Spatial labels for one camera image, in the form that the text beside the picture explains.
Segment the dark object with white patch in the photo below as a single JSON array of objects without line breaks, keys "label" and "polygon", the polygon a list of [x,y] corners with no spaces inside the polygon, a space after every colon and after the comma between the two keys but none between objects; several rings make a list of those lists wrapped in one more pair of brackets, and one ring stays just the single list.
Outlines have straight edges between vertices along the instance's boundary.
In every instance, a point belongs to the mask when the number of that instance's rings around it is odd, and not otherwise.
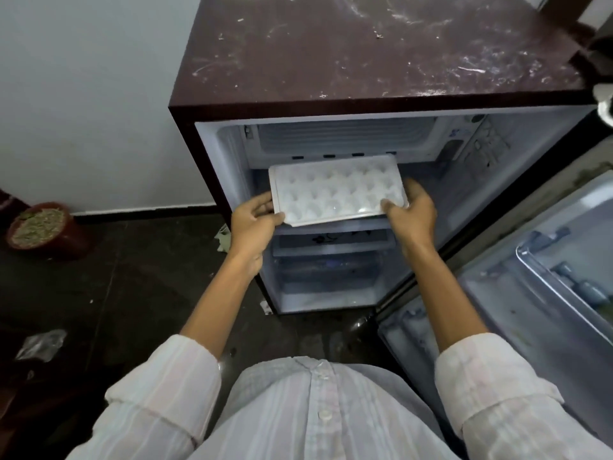
[{"label": "dark object with white patch", "polygon": [[599,29],[577,21],[570,33],[581,46],[571,64],[594,98],[598,116],[613,129],[613,14]]}]

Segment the brown clay plant pot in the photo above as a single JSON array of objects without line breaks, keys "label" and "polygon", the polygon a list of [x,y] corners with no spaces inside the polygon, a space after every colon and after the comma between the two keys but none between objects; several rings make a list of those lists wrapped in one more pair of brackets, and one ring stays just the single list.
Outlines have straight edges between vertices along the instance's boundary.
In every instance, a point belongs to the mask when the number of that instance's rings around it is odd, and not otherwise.
[{"label": "brown clay plant pot", "polygon": [[87,231],[65,205],[57,202],[26,209],[13,220],[5,238],[16,251],[54,260],[80,259],[93,246]]}]

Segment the person's right forearm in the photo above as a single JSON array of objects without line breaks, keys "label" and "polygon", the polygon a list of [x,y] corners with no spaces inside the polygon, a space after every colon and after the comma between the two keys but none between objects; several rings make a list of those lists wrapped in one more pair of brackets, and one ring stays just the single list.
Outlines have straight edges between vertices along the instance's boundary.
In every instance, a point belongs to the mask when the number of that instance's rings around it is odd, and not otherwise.
[{"label": "person's right forearm", "polygon": [[404,250],[416,276],[420,296],[441,353],[468,337],[489,333],[431,241],[411,240]]}]

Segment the pale striped button shirt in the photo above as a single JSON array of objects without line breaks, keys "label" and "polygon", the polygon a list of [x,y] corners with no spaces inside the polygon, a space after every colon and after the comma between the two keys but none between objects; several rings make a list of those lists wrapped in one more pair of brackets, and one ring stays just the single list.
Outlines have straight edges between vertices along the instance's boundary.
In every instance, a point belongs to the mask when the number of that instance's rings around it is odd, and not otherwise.
[{"label": "pale striped button shirt", "polygon": [[[66,460],[457,459],[408,408],[422,402],[401,378],[360,368],[305,356],[256,364],[205,439],[219,364],[173,335],[108,389],[91,438]],[[613,449],[563,409],[557,387],[493,333],[443,351],[435,385],[470,460],[613,460]]]}]

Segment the maroon refrigerator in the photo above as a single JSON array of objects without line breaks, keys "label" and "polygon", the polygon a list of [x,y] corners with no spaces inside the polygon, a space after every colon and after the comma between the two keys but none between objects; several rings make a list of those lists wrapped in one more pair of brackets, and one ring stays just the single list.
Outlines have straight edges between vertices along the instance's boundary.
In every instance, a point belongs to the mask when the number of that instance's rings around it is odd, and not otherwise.
[{"label": "maroon refrigerator", "polygon": [[394,159],[446,260],[613,135],[526,0],[201,0],[169,111],[226,221],[281,164]]}]

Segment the crumpled clear plastic wrapper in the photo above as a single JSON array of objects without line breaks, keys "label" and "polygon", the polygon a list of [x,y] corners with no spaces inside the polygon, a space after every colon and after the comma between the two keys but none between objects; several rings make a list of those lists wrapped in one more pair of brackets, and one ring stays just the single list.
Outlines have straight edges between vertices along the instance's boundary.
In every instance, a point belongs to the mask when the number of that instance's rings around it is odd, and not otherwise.
[{"label": "crumpled clear plastic wrapper", "polygon": [[49,363],[62,348],[66,336],[63,329],[30,335],[23,341],[15,360]]}]

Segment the refrigerator door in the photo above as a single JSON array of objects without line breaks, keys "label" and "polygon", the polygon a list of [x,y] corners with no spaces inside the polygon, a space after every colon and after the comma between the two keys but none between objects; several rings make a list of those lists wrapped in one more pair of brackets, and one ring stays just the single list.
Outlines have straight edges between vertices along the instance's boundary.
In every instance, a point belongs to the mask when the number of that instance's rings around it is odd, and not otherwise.
[{"label": "refrigerator door", "polygon": [[491,332],[560,390],[564,409],[613,448],[613,346],[530,278],[516,248],[532,231],[596,229],[613,253],[613,170],[593,178],[461,267],[457,279]]}]

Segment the person's right hand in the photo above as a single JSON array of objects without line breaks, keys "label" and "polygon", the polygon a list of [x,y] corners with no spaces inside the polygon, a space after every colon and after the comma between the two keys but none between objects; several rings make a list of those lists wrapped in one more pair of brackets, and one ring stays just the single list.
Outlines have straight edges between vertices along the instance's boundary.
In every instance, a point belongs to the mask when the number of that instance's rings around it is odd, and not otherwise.
[{"label": "person's right hand", "polygon": [[404,221],[389,221],[400,242],[404,257],[409,261],[415,254],[434,251],[434,231],[437,210],[425,189],[414,179],[403,180],[408,206]]}]

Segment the clear door shelf bin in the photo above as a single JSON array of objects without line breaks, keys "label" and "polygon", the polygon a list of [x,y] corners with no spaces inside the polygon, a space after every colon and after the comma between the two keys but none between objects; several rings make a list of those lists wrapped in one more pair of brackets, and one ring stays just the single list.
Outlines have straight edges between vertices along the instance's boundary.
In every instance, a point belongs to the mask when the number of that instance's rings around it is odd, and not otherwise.
[{"label": "clear door shelf bin", "polygon": [[516,257],[554,301],[561,302],[573,319],[613,346],[613,306],[596,311],[578,297],[570,282],[552,271],[560,262],[568,262],[580,279],[600,285],[613,299],[613,253],[596,229],[562,226],[553,232],[530,232],[516,248]]}]

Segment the person's left forearm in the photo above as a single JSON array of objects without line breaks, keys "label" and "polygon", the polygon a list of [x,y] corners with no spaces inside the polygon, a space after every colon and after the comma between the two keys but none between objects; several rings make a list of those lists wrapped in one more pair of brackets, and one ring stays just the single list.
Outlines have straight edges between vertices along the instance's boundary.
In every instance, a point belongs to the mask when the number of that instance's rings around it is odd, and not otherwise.
[{"label": "person's left forearm", "polygon": [[180,334],[219,359],[249,284],[259,273],[262,263],[262,254],[229,253]]}]

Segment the white plastic ice cube tray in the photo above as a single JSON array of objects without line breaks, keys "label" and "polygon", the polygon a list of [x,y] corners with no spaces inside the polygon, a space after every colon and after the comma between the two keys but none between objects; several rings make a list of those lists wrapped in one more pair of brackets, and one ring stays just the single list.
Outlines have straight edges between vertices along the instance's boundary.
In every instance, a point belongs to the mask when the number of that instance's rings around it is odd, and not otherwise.
[{"label": "white plastic ice cube tray", "polygon": [[379,216],[383,199],[409,204],[391,154],[274,165],[269,180],[274,212],[292,227]]}]

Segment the person's left hand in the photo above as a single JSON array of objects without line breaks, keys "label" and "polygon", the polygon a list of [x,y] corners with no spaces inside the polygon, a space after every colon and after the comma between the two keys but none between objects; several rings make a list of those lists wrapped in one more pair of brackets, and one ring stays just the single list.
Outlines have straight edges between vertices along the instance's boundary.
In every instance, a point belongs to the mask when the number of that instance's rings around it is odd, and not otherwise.
[{"label": "person's left hand", "polygon": [[257,216],[268,213],[276,213],[271,191],[242,203],[232,214],[229,258],[240,263],[251,277],[260,272],[264,252],[276,230],[263,231],[257,227]]}]

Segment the clear crisper drawer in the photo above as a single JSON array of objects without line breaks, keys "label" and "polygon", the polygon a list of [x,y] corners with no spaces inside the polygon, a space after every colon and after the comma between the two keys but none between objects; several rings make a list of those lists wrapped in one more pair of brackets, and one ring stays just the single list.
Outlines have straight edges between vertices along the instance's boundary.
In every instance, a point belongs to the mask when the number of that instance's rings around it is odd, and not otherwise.
[{"label": "clear crisper drawer", "polygon": [[280,314],[367,307],[391,288],[375,252],[270,258],[261,277]]}]

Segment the glass refrigerator shelf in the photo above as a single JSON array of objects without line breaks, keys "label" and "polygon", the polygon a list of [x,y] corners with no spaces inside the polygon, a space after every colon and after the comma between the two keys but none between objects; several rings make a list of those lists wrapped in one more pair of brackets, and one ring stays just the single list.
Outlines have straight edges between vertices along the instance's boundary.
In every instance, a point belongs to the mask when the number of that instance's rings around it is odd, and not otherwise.
[{"label": "glass refrigerator shelf", "polygon": [[284,234],[272,241],[275,257],[320,256],[364,253],[396,246],[389,229],[347,231],[320,234]]}]

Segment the small bottle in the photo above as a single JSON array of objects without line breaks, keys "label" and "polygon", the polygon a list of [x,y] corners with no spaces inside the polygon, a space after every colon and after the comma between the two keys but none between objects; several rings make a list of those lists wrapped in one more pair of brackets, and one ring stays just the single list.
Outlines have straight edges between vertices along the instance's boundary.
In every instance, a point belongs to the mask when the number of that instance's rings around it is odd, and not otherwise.
[{"label": "small bottle", "polygon": [[552,271],[568,280],[571,290],[592,309],[602,311],[609,305],[613,306],[613,299],[600,285],[587,279],[580,279],[568,262],[560,262],[553,266]]}]

